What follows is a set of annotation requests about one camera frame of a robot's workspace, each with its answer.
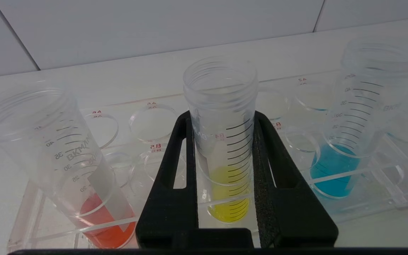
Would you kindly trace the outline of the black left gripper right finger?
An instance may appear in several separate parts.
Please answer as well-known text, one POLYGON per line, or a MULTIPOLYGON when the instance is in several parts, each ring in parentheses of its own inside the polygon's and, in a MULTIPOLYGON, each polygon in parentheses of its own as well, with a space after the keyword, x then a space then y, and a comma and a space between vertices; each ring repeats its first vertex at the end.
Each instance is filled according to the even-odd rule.
POLYGON ((261 248, 332 248, 339 230, 277 131, 254 115, 254 202, 261 248))

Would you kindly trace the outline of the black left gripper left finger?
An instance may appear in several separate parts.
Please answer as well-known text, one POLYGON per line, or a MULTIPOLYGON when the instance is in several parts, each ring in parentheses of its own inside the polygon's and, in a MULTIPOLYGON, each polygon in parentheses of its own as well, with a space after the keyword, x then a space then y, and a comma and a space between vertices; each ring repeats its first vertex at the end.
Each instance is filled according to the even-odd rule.
POLYGON ((181 114, 172 130, 154 184, 136 226, 141 248, 186 248, 198 229, 197 180, 191 113, 181 114), (186 142, 186 187, 174 183, 182 142, 186 142))

